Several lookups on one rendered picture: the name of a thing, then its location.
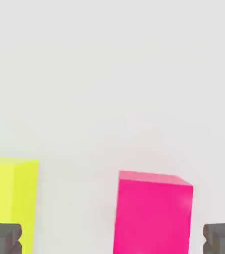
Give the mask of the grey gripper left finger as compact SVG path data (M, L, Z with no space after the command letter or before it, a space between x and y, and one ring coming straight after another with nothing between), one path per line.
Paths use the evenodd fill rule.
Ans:
M0 223L0 254L22 254L20 224Z

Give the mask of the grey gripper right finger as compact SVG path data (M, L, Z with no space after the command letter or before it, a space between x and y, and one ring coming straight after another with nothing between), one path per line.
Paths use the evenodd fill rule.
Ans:
M225 223L205 224L203 254L225 254Z

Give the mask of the large yellow box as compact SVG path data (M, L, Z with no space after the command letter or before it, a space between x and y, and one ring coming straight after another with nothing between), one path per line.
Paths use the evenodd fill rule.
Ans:
M23 254L32 254L38 159L0 157L0 223L18 223Z

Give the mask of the large pink box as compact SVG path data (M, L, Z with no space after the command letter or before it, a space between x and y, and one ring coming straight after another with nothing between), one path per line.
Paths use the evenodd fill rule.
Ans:
M178 176L120 171L113 254L188 254L192 200Z

